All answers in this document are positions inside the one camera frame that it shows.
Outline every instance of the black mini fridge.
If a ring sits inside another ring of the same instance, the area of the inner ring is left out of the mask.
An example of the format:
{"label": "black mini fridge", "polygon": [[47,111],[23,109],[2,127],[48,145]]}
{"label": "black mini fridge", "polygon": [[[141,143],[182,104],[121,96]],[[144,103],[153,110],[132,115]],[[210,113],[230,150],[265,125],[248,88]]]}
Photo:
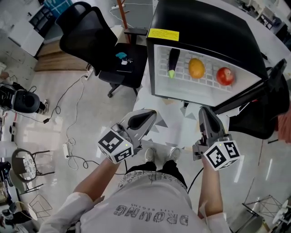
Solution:
{"label": "black mini fridge", "polygon": [[[221,113],[240,106],[242,102],[231,103],[268,79],[248,24],[230,12],[197,0],[159,0],[146,42],[152,95],[211,106]],[[175,75],[170,78],[168,59],[172,48],[179,49],[180,55]],[[203,62],[202,78],[190,76],[188,65],[192,58]],[[229,86],[216,80],[222,67],[235,74],[235,81]]]}

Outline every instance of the shirt sleeve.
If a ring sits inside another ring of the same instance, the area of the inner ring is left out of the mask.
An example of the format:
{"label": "shirt sleeve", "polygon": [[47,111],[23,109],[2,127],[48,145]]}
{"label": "shirt sleeve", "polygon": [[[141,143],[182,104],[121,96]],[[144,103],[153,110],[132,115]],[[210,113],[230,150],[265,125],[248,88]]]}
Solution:
{"label": "shirt sleeve", "polygon": [[41,225],[39,233],[66,232],[73,222],[78,221],[93,206],[94,203],[87,194],[74,192],[68,196],[59,211]]}
{"label": "shirt sleeve", "polygon": [[211,233],[231,233],[226,219],[224,218],[224,213],[218,213],[207,217],[207,222]]}

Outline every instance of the white sneaker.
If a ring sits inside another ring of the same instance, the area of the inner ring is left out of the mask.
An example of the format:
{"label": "white sneaker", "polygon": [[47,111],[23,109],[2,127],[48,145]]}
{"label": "white sneaker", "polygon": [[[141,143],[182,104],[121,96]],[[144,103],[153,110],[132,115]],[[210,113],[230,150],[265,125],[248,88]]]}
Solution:
{"label": "white sneaker", "polygon": [[179,157],[181,154],[181,150],[179,148],[174,148],[173,150],[171,150],[168,158],[166,159],[166,162],[169,160],[173,160],[175,163],[177,163]]}
{"label": "white sneaker", "polygon": [[154,148],[148,148],[145,152],[145,162],[155,163],[156,151]]}
{"label": "white sneaker", "polygon": [[43,111],[43,114],[46,114],[49,111],[49,100],[48,99],[45,99],[44,105],[45,105],[45,109]]}

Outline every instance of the eggplant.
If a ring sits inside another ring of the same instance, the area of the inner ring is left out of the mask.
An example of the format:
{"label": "eggplant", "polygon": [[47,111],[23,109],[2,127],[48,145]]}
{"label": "eggplant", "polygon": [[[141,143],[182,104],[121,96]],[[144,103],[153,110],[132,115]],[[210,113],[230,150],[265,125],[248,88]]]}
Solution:
{"label": "eggplant", "polygon": [[180,55],[179,49],[171,49],[168,63],[168,75],[170,78],[173,78],[175,75],[175,69],[179,59],[179,55]]}

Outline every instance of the white grid shelf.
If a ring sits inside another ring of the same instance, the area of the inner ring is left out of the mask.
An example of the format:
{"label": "white grid shelf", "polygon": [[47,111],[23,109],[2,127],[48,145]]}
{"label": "white grid shelf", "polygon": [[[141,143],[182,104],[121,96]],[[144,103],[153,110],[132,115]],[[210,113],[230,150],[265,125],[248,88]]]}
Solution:
{"label": "white grid shelf", "polygon": [[[167,47],[161,47],[160,49],[161,49],[161,58],[160,58],[159,66],[158,66],[159,67],[158,72],[160,76],[164,76],[170,79],[170,77],[168,76],[168,60],[169,60],[169,53],[171,49]],[[192,58],[197,58],[203,62],[206,71],[202,78],[196,79],[190,76],[188,67],[189,67],[189,61]],[[229,68],[229,65],[226,63],[222,63],[221,61],[216,61],[213,58],[203,56],[201,54],[196,54],[194,52],[186,52],[186,51],[180,50],[180,56],[176,65],[174,78],[183,80],[183,81],[198,83],[205,86],[210,86],[222,91],[232,92],[231,85],[223,86],[217,82],[216,73],[222,67]]]}

